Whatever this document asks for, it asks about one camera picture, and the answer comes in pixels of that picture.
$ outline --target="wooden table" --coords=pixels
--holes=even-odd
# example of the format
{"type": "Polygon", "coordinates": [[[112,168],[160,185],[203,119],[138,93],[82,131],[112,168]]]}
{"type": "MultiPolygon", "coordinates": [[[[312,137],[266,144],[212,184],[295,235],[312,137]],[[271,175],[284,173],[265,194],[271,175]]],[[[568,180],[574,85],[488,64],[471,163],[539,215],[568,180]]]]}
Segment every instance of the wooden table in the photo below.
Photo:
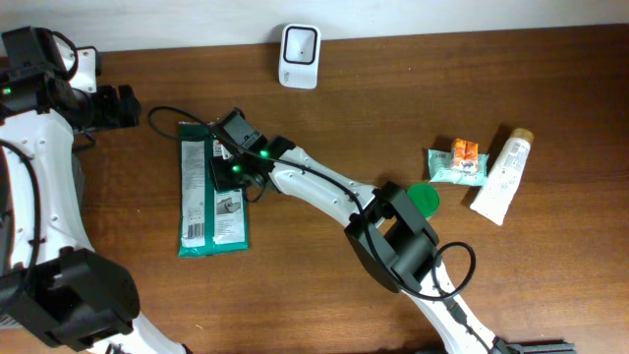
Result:
{"type": "MultiPolygon", "coordinates": [[[[513,127],[536,134],[499,227],[436,184],[442,243],[476,250],[464,298],[509,341],[565,338],[580,353],[629,353],[629,27],[533,29],[334,40],[315,90],[277,82],[277,44],[107,53],[102,83],[130,84],[144,111],[175,105],[214,119],[232,106],[347,176],[409,187],[427,148],[456,137],[493,157],[513,127]]],[[[179,117],[162,116],[174,133],[179,117]]],[[[405,296],[361,268],[343,229],[297,199],[250,207],[251,249],[178,259],[175,143],[139,127],[97,135],[80,155],[94,248],[125,266],[143,312],[195,353],[418,349],[440,342],[405,296]]],[[[455,281],[464,251],[446,257],[455,281]]],[[[24,330],[3,352],[49,352],[24,330]]],[[[68,349],[57,352],[68,353],[68,349]]]]}

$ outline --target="green circular object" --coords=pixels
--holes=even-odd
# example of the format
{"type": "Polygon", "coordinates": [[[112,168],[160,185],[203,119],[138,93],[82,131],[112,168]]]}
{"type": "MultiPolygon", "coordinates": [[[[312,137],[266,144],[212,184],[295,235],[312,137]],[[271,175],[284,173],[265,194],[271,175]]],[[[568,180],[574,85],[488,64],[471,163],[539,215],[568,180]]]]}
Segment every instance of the green circular object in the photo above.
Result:
{"type": "Polygon", "coordinates": [[[439,209],[439,204],[441,203],[439,193],[427,183],[411,187],[408,195],[426,219],[433,216],[439,209]]]}

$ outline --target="brown cap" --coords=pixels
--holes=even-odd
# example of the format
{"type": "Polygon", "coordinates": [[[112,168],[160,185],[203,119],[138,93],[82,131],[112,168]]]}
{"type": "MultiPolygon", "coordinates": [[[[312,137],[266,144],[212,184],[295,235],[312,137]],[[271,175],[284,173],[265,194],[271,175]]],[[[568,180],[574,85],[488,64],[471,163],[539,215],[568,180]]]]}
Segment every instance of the brown cap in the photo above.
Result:
{"type": "Polygon", "coordinates": [[[525,141],[529,142],[529,144],[532,145],[533,140],[535,139],[535,136],[533,135],[533,133],[531,133],[530,131],[524,128],[516,128],[511,133],[511,138],[524,139],[525,141]]]}

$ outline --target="teal and white packet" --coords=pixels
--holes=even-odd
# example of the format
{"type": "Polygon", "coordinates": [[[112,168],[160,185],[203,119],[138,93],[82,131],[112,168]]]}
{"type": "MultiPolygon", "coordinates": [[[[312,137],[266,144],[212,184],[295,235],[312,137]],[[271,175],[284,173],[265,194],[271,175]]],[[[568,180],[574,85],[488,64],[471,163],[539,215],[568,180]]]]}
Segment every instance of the teal and white packet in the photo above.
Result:
{"type": "Polygon", "coordinates": [[[452,152],[429,150],[429,172],[431,182],[450,182],[466,186],[484,186],[487,183],[488,154],[479,153],[479,170],[474,174],[450,169],[452,152]]]}
{"type": "MultiPolygon", "coordinates": [[[[206,128],[180,123],[182,138],[197,137],[206,128]]],[[[181,142],[181,231],[179,257],[203,257],[249,249],[243,190],[216,192],[209,158],[220,154],[215,142],[181,142]]]]}

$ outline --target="white wall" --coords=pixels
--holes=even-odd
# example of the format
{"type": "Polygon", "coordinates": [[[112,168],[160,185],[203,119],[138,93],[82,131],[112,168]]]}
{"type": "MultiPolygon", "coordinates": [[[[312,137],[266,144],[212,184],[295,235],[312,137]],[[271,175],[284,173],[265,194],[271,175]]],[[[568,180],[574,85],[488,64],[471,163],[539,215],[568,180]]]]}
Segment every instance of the white wall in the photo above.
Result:
{"type": "Polygon", "coordinates": [[[0,0],[0,30],[59,30],[101,51],[629,22],[628,0],[0,0]]]}

